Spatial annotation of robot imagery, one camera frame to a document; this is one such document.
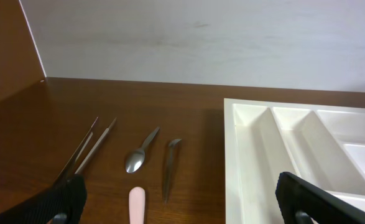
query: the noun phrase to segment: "white wall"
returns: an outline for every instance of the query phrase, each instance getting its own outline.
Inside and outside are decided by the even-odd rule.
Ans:
[[[21,0],[49,77],[365,91],[365,0]]]

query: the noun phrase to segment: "plastic drawer organizer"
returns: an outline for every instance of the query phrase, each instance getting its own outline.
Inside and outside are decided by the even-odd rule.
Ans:
[[[283,223],[289,171],[365,211],[365,109],[224,100],[226,223]]]

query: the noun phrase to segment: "table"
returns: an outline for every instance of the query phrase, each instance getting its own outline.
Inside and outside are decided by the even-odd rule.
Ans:
[[[117,116],[84,172],[81,223],[128,223],[136,186],[146,191],[146,223],[224,223],[224,98],[365,108],[365,93],[47,78],[0,102],[0,213],[49,187],[97,116],[94,139]],[[156,126],[148,161],[128,174],[126,155]],[[183,141],[164,204],[164,156],[175,138]]]

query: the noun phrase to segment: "pink utensil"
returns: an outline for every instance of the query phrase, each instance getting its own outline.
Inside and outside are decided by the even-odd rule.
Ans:
[[[145,190],[134,187],[129,194],[130,224],[144,224]]]

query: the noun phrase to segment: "brown wooden surface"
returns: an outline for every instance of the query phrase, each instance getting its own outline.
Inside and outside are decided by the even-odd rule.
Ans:
[[[365,108],[365,93],[49,78],[0,103],[0,213],[48,187],[96,116],[95,139],[116,127],[85,170],[81,223],[128,223],[128,193],[147,194],[147,223],[224,223],[223,98]],[[156,127],[149,160],[125,156]],[[162,203],[167,143],[182,138],[169,203]]]
[[[0,0],[0,101],[44,78],[18,0]]]

